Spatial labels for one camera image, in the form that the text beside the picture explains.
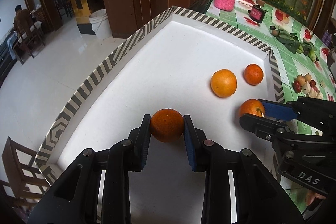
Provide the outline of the right hand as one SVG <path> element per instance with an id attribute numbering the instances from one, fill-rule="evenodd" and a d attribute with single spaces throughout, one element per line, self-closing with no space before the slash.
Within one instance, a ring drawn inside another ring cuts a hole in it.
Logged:
<path id="1" fill-rule="evenodd" d="M 326 197 L 324 197 L 324 196 L 322 196 L 322 195 L 320 195 L 320 194 L 318 194 L 316 192 L 313 192 L 313 191 L 309 190 L 307 192 L 306 198 L 305 198 L 306 206 L 310 206 L 315 199 L 325 200 Z"/>

